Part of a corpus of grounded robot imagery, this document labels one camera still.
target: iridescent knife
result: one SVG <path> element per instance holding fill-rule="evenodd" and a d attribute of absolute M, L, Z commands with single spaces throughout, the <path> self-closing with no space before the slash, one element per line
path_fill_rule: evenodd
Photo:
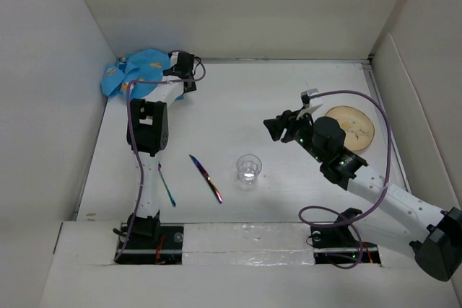
<path fill-rule="evenodd" d="M 207 182 L 207 184 L 209 185 L 210 189 L 212 189 L 212 191 L 214 192 L 214 195 L 217 198 L 218 202 L 222 203 L 223 202 L 222 196 L 219 194 L 219 191 L 218 191 L 217 187 L 215 186 L 215 184 L 212 183 L 212 181 L 210 180 L 210 175 L 207 173 L 207 171 L 204 169 L 202 164 L 195 157 L 193 157 L 190 154 L 189 154 L 189 157 L 191 158 L 193 163 L 196 165 L 196 167 L 199 170 L 199 172 L 201 173 L 202 177 L 204 177 L 204 179 Z"/>

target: blue cloth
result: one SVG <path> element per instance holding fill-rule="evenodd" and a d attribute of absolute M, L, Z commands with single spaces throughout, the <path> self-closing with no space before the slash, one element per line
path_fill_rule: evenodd
<path fill-rule="evenodd" d="M 122 57 L 108 64 L 101 80 L 101 91 L 107 97 L 121 93 L 126 97 L 127 84 L 133 80 L 162 81 L 163 71 L 170 68 L 168 54 L 149 48 Z M 135 84 L 130 99 L 141 99 L 154 90 L 156 84 Z"/>

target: plate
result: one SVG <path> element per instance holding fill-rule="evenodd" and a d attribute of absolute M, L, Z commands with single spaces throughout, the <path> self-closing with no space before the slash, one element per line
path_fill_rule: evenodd
<path fill-rule="evenodd" d="M 375 129 L 372 121 L 360 110 L 350 106 L 337 106 L 327 113 L 339 122 L 346 135 L 345 147 L 350 151 L 366 149 L 374 139 Z"/>

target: yellow plate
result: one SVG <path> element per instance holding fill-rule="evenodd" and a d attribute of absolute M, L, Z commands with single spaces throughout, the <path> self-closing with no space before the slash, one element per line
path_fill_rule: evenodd
<path fill-rule="evenodd" d="M 370 145 L 375 129 L 372 121 L 361 111 L 350 106 L 337 106 L 327 113 L 339 122 L 340 128 L 346 132 L 345 147 L 350 151 L 362 151 Z"/>

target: white wall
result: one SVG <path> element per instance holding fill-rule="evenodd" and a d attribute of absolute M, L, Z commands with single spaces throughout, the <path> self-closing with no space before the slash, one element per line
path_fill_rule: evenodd
<path fill-rule="evenodd" d="M 0 307 L 37 307 L 114 57 L 83 0 L 0 0 Z"/>
<path fill-rule="evenodd" d="M 85 0 L 117 56 L 367 58 L 396 0 Z"/>
<path fill-rule="evenodd" d="M 407 0 L 372 61 L 413 193 L 445 208 L 462 202 L 461 18 L 461 0 Z"/>

